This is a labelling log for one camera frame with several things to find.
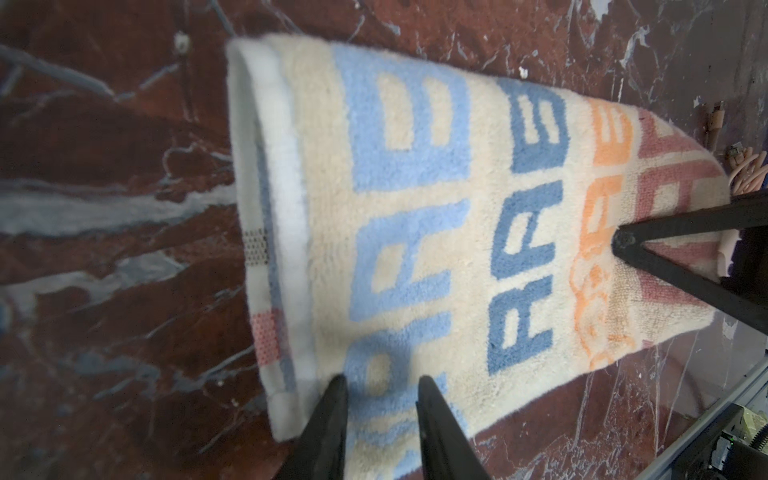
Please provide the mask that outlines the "cream rabbit lettered towel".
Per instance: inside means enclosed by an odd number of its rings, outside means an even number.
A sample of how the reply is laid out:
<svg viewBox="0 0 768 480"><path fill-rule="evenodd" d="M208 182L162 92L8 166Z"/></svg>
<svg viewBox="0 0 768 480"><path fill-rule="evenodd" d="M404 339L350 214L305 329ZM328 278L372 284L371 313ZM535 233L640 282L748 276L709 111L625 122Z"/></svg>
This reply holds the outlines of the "cream rabbit lettered towel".
<svg viewBox="0 0 768 480"><path fill-rule="evenodd" d="M227 47L246 289L272 436L349 388L346 471L420 466L433 377L468 435L707 304L616 259L617 227L720 206L720 163L644 109L383 50Z"/></svg>

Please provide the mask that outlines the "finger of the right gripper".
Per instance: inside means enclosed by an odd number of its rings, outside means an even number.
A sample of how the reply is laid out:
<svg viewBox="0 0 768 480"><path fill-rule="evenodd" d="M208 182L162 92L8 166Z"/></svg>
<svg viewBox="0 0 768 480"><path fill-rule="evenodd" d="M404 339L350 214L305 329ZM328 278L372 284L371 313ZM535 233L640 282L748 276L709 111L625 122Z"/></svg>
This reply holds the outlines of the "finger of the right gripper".
<svg viewBox="0 0 768 480"><path fill-rule="evenodd" d="M628 249L646 241L685 235L744 230L767 225L767 191L737 197L732 203L620 226L613 249Z"/></svg>
<svg viewBox="0 0 768 480"><path fill-rule="evenodd" d="M613 239L612 252L635 269L669 283L751 328L767 334L766 305L740 297L722 285L647 250L633 239L629 239L629 243L622 239Z"/></svg>

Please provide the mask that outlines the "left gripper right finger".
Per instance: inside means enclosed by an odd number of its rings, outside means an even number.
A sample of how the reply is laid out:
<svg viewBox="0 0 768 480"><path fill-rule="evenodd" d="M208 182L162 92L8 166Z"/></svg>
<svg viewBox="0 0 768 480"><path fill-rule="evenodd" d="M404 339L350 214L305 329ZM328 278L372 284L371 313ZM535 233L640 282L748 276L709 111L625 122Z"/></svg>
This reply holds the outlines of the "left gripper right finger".
<svg viewBox="0 0 768 480"><path fill-rule="evenodd" d="M490 479L431 376L419 379L416 409L425 479Z"/></svg>

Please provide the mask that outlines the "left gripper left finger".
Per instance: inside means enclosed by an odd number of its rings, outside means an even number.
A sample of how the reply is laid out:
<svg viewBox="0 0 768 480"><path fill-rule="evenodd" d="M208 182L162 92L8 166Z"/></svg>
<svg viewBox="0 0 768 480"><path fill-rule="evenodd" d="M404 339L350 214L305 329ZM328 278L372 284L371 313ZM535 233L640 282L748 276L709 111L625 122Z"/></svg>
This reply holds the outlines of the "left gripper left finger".
<svg viewBox="0 0 768 480"><path fill-rule="evenodd" d="M329 383L274 479L343 479L347 420L347 380L339 374Z"/></svg>

